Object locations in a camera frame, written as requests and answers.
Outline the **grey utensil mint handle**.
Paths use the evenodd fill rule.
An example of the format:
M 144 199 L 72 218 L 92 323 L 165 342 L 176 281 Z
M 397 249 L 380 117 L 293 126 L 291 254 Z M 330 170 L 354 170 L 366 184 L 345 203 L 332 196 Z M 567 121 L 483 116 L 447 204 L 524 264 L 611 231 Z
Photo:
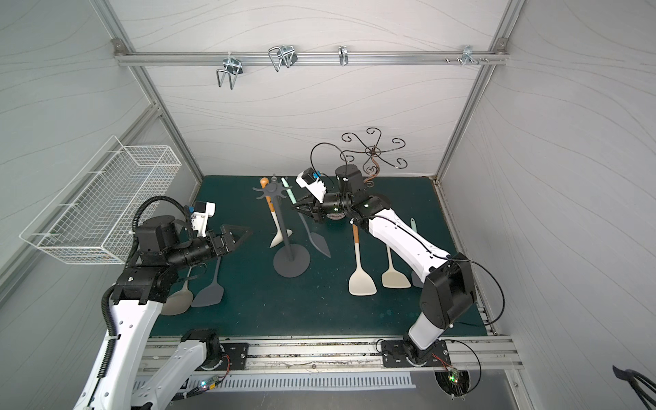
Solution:
M 293 205 L 296 205 L 297 200 L 296 200 L 296 197 L 295 197 L 289 183 L 287 182 L 287 180 L 285 178 L 282 178 L 281 181 L 282 181 L 283 187 L 285 188 L 285 190 L 288 194 L 288 197 L 290 198 L 291 203 Z M 321 236 L 320 234 L 316 233 L 316 232 L 311 232 L 310 229 L 309 229 L 309 225 L 307 224 L 303 214 L 301 214 L 299 212 L 297 212 L 297 214 L 299 216 L 300 221 L 302 222 L 302 225 L 304 226 L 304 228 L 306 230 L 307 236 L 309 237 L 309 241 L 311 242 L 312 246 L 314 246 L 317 249 L 317 251 L 319 251 L 324 256 L 326 256 L 328 258 L 331 258 L 331 252 L 330 252 L 330 249 L 329 249 L 328 244 L 326 242 L 326 239 L 323 236 Z

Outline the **grey turner mint handle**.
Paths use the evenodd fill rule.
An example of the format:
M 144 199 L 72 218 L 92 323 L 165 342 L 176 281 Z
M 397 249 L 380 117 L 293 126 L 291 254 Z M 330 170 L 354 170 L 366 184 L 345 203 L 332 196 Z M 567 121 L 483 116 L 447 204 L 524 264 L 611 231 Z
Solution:
M 218 257 L 211 283 L 203 288 L 191 303 L 192 308 L 206 308 L 219 304 L 225 294 L 225 288 L 219 284 L 219 272 L 222 258 Z

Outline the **white spatula light wood handle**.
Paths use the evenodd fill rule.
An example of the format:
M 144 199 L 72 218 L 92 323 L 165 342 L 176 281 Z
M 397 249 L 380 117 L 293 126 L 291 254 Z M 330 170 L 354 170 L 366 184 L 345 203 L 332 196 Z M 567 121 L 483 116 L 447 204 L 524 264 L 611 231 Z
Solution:
M 352 225 L 355 247 L 355 271 L 348 280 L 348 292 L 354 297 L 370 297 L 377 293 L 372 277 L 363 269 L 360 259 L 360 237 L 357 225 Z

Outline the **cream spatula mint handle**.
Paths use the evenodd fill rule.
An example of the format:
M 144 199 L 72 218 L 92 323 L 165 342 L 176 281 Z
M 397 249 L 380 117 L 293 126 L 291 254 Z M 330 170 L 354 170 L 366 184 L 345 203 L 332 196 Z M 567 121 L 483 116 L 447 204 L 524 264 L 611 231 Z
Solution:
M 407 276 L 398 270 L 396 270 L 393 262 L 391 248 L 386 247 L 386 253 L 388 258 L 388 269 L 382 274 L 381 280 L 382 285 L 386 289 L 409 289 L 411 283 L 409 282 Z

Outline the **grey spatula mint handle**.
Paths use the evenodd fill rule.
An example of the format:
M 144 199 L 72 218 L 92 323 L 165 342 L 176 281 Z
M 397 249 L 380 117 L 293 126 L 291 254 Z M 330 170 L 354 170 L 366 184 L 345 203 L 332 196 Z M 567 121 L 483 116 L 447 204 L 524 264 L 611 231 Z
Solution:
M 411 228 L 414 232 L 418 232 L 416 220 L 414 218 L 411 218 L 410 226 L 411 226 Z M 422 288 L 424 286 L 423 282 L 421 281 L 421 279 L 418 275 L 418 273 L 416 273 L 415 271 L 412 272 L 411 278 L 412 278 L 412 284 L 413 284 L 414 287 Z

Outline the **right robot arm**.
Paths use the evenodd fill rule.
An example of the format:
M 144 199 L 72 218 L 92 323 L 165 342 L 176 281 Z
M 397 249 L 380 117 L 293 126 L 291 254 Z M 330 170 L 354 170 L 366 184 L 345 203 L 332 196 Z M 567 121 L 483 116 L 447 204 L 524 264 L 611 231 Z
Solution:
M 338 189 L 329 192 L 312 167 L 298 174 L 297 185 L 309 194 L 298 200 L 295 208 L 316 222 L 323 222 L 327 215 L 345 215 L 410 266 L 423 287 L 420 315 L 408 330 L 406 345 L 409 356 L 427 352 L 477 301 L 472 262 L 463 254 L 449 254 L 413 231 L 386 196 L 367 190 L 357 166 L 341 165 L 336 177 Z

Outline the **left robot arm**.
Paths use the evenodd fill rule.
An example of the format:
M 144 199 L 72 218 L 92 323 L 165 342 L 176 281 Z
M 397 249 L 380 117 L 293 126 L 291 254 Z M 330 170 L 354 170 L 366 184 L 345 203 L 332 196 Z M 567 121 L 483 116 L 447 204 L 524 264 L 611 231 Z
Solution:
M 213 214 L 210 203 L 183 206 L 170 196 L 152 196 L 137 208 L 126 264 L 101 297 L 107 332 L 75 408 L 164 409 L 171 401 L 200 396 L 224 381 L 212 376 L 182 391 L 197 369 L 229 363 L 218 332 L 195 329 L 184 334 L 173 355 L 141 389 L 133 388 L 151 330 L 179 271 L 232 253 L 252 234 L 239 225 L 222 225 L 218 233 L 207 230 L 201 218 Z

